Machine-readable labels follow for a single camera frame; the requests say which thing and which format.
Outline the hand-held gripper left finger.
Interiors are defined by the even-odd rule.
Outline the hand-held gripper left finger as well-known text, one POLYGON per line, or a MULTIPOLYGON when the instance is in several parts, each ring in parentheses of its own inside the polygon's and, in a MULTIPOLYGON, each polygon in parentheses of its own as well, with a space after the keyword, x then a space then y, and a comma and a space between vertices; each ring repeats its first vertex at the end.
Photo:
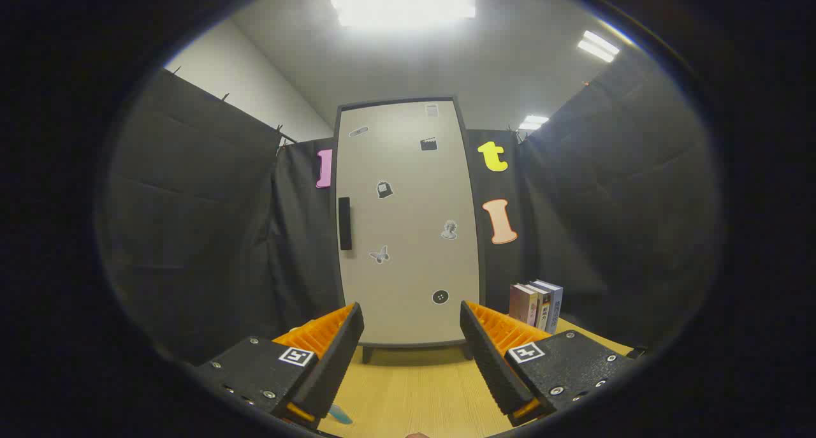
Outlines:
POLYGON ((234 404, 315 430, 329 415, 364 327, 353 302, 274 339, 246 337, 193 373, 234 404))

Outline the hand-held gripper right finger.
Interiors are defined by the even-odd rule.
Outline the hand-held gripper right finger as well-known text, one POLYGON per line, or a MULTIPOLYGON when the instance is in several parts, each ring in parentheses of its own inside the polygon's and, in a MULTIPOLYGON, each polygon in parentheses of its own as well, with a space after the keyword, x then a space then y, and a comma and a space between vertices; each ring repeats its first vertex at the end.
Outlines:
POLYGON ((501 414, 514 427, 609 389, 636 361, 577 330, 550 334, 462 301, 460 328, 501 414))

